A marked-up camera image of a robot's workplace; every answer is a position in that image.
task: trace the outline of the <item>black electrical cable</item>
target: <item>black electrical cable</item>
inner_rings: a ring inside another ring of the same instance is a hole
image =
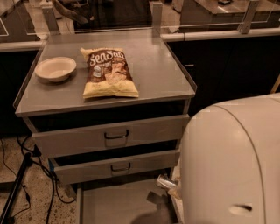
[[[24,138],[24,141],[21,143],[21,142],[19,141],[19,136],[17,136],[17,143],[18,143],[19,146],[20,146],[20,150],[21,150],[21,153],[23,154],[23,156],[25,155],[24,150],[29,151],[30,153],[33,154],[33,150],[30,150],[30,149],[28,149],[28,148],[25,147],[25,142],[26,142],[27,139],[30,138],[30,137],[31,137],[30,135],[29,135],[29,136],[26,136],[26,137]]]
[[[32,155],[34,155],[34,151],[35,150],[30,150],[28,148],[25,147],[25,142],[27,141],[27,139],[29,138],[30,136],[27,136],[24,141],[21,143],[19,141],[19,137],[17,136],[17,142],[18,144],[20,145],[21,147],[21,152],[22,154],[24,155],[24,150],[26,151],[29,151],[32,153]],[[52,196],[51,196],[51,201],[50,201],[50,205],[49,205],[49,208],[47,210],[47,216],[46,216],[46,219],[45,219],[45,224],[48,224],[49,222],[49,219],[50,219],[50,214],[51,214],[51,211],[52,211],[52,207],[53,207],[53,198],[54,198],[54,192],[56,191],[57,193],[57,196],[59,198],[59,200],[62,202],[62,203],[65,203],[65,204],[70,204],[70,203],[73,203],[75,201],[75,199],[71,200],[71,201],[64,201],[60,195],[59,195],[59,191],[58,191],[58,186],[57,186],[57,177],[55,174],[52,174],[45,166],[43,166],[42,164],[42,160],[40,158],[40,156],[38,156],[38,162],[34,161],[33,159],[31,160],[35,165],[38,165],[41,167],[42,171],[44,172],[44,174],[51,180],[52,182]]]
[[[7,167],[7,169],[10,170],[13,174],[15,174],[15,176],[17,176],[17,174],[5,163],[5,147],[4,147],[4,142],[3,142],[2,138],[0,138],[0,141],[1,141],[2,149],[3,149],[3,158],[2,158],[3,165],[5,167]]]
[[[4,142],[3,142],[2,138],[0,138],[0,141],[1,141],[2,149],[3,149],[3,159],[2,159],[2,160],[3,160],[3,165],[4,165],[5,167],[7,167],[15,176],[17,176],[17,174],[5,163],[5,147],[4,147]],[[27,207],[27,208],[24,208],[24,209],[20,210],[19,212],[17,212],[16,214],[14,214],[14,215],[11,217],[11,219],[12,219],[13,221],[14,221],[14,218],[15,218],[16,215],[18,215],[18,214],[20,214],[20,213],[22,213],[22,212],[24,212],[24,211],[26,211],[26,210],[28,210],[28,209],[31,208],[30,196],[29,196],[28,192],[25,190],[25,185],[22,185],[22,184],[21,184],[21,186],[23,187],[23,189],[24,189],[24,191],[25,191],[25,197],[26,197],[26,200],[27,200],[27,202],[28,202],[28,207]]]

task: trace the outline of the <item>drawer handle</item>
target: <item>drawer handle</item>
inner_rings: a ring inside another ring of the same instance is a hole
[[[124,167],[124,168],[121,168],[121,169],[114,169],[113,165],[111,165],[111,171],[112,172],[124,172],[124,171],[127,171],[129,170],[131,167],[131,164],[129,163],[129,166],[128,167]]]
[[[124,134],[124,135],[120,135],[120,136],[107,136],[107,133],[105,132],[104,133],[104,137],[106,138],[106,139],[117,139],[117,138],[123,138],[123,137],[127,137],[128,135],[129,135],[129,130],[128,129],[126,129],[126,133]]]

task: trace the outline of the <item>metal drawer pull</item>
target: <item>metal drawer pull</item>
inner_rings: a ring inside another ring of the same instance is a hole
[[[111,165],[111,171],[112,172],[124,172],[124,171],[127,171],[129,170],[131,167],[131,164],[129,163],[129,167],[124,167],[124,168],[121,168],[121,169],[114,169],[113,165]]]
[[[126,129],[126,133],[125,133],[125,135],[120,135],[120,136],[107,136],[107,133],[105,132],[104,133],[104,137],[106,138],[106,139],[117,139],[117,138],[123,138],[123,137],[127,137],[128,135],[129,135],[129,130],[128,129]]]
[[[185,67],[194,67],[194,64],[185,65]]]

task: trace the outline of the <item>metal post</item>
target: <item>metal post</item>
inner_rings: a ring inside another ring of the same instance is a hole
[[[239,33],[241,34],[249,33],[252,20],[256,12],[256,7],[258,4],[259,4],[259,0],[250,0],[244,18],[237,28],[237,31]]]
[[[22,162],[19,171],[17,173],[17,178],[11,188],[9,198],[6,201],[5,207],[3,209],[3,212],[0,217],[0,224],[6,224],[8,223],[7,219],[9,218],[10,210],[12,208],[12,205],[14,203],[15,198],[17,197],[18,193],[18,188],[21,185],[21,181],[25,175],[25,170],[27,169],[28,166],[32,164],[31,161],[31,153],[26,153],[24,156],[24,161]]]
[[[52,35],[60,34],[60,28],[56,21],[56,17],[53,10],[53,4],[48,2],[46,4],[42,3],[41,8],[50,33]]]
[[[161,2],[152,2],[152,27],[160,33],[161,18],[163,13],[163,4]]]

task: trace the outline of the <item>cabinet top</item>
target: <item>cabinet top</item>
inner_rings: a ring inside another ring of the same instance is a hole
[[[51,36],[38,60],[69,57],[76,61],[74,75],[61,83],[43,83],[32,74],[17,107],[17,116],[127,106],[172,101],[194,96],[194,91],[167,46],[152,29],[108,31]],[[88,64],[80,49],[122,48],[138,98],[98,97],[83,99]]]
[[[212,14],[245,13],[249,5],[249,0],[237,0],[227,5],[219,5],[217,0],[195,0],[195,2],[210,11]],[[267,0],[260,0],[256,11],[280,11],[280,6]]]

